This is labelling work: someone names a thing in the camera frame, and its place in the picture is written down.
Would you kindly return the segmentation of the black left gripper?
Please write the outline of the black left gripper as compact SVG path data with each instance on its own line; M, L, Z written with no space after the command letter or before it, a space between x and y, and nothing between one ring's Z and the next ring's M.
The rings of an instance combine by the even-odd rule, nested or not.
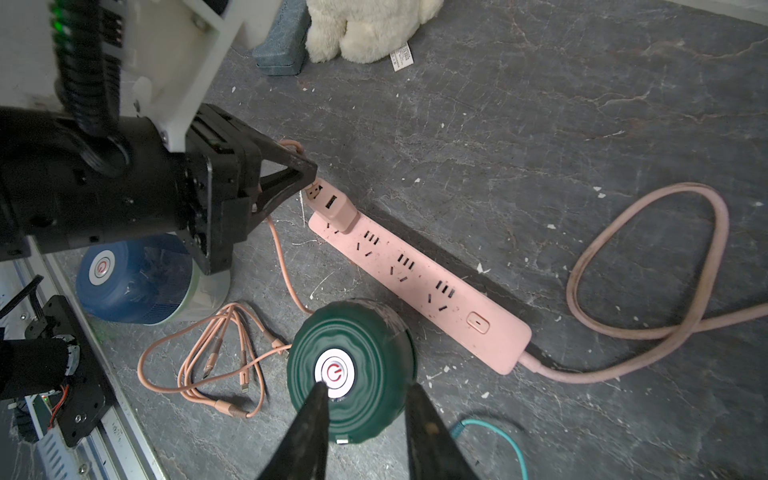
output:
M313 184L317 165L296 140L273 140L204 103L185 135L186 227L179 231L203 273L232 267L233 249L272 212Z

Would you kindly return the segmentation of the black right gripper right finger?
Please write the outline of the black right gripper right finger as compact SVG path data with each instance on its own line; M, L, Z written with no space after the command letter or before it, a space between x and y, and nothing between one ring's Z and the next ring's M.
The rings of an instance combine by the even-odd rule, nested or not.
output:
M418 383L407 391L405 419L410 479L478 479Z

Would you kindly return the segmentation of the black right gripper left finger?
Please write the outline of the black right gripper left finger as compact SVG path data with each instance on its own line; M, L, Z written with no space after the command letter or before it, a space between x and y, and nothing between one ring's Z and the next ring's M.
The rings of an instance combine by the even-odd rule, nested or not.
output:
M328 388L325 383L317 382L258 479L323 480L329 425Z

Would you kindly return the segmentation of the pink USB charger adapter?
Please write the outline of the pink USB charger adapter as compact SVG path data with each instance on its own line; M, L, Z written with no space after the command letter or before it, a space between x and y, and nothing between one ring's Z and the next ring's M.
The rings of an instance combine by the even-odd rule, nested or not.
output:
M359 217L359 211L348 196L328 181L317 178L304 189L310 208L339 233L348 233Z

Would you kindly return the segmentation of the pink power strip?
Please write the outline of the pink power strip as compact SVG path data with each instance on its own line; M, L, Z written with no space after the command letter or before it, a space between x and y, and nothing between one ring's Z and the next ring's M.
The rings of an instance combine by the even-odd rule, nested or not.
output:
M578 287L591 260L643 209L662 198L680 193L695 193L704 197L715 214L711 243L693 298L681 323L671 327L630 330L602 324L587 315L578 302ZM348 260L501 375L507 375L516 365L522 365L535 374L560 383L605 382L660 361L694 333L745 323L767 314L767 306L759 304L713 318L705 316L728 240L729 212L722 196L700 183L673 184L640 198L592 241L574 265L566 285L566 303L582 325L611 338L655 340L658 343L643 354L594 372L566 372L545 366L526 350L532 338L532 331L526 323L366 215L359 212L358 220L346 234L339 233L315 212L309 226Z

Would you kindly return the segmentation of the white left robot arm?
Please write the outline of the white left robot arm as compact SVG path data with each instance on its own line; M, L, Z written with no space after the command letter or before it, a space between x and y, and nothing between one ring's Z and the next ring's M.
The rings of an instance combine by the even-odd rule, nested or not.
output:
M141 277L171 249L206 274L309 186L316 165L204 98L234 43L262 44L277 1L53 1L62 112L1 111L1 257L87 250L92 315L153 325L183 295Z

